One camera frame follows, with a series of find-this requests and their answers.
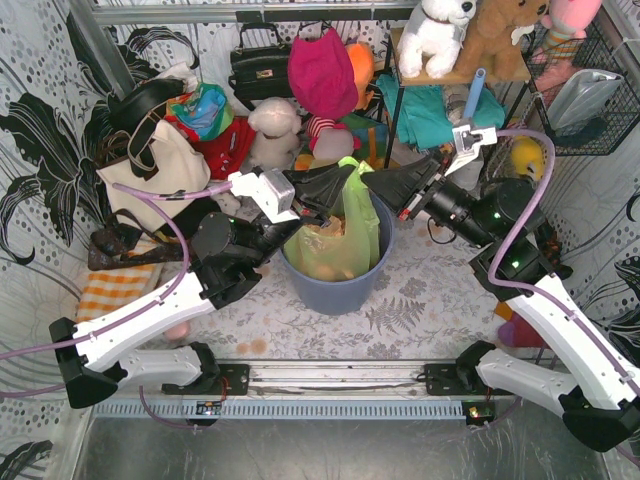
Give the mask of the green trash bag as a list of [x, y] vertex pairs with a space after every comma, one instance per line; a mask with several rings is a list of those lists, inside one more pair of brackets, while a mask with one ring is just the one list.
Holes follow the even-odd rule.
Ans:
[[283, 248], [290, 264], [300, 273], [325, 282], [342, 282], [369, 272], [380, 260], [380, 220], [368, 187], [361, 180], [373, 169], [365, 162], [345, 157], [339, 166], [354, 165], [337, 205], [330, 211], [345, 218], [342, 237], [314, 234], [302, 227]]

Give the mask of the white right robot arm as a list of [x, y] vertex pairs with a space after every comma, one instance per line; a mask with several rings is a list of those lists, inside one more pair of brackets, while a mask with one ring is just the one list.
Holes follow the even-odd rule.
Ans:
[[639, 369], [621, 355], [566, 291], [531, 236], [544, 223], [540, 186], [508, 178], [472, 197], [425, 158], [365, 173], [363, 183], [398, 217], [426, 212], [479, 248], [470, 266], [478, 282], [525, 320], [564, 364], [563, 373], [477, 341], [456, 359], [455, 386], [505, 391], [561, 418], [592, 450], [606, 452], [639, 432]]

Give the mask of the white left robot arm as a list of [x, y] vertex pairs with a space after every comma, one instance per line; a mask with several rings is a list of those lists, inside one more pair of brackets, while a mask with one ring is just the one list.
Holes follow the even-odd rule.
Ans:
[[50, 326], [55, 356], [69, 404], [96, 405], [128, 383], [158, 384], [168, 394], [198, 395], [213, 387], [220, 370], [213, 353], [195, 342], [173, 350], [140, 350], [153, 337], [199, 315], [242, 299], [261, 280], [267, 263], [305, 224], [322, 225], [336, 204], [354, 164], [343, 162], [307, 172], [236, 172], [227, 181], [195, 192], [153, 194], [117, 184], [147, 203], [177, 202], [230, 192], [260, 208], [252, 221], [214, 212], [189, 241], [181, 243], [179, 274], [156, 290], [90, 321], [60, 318]]

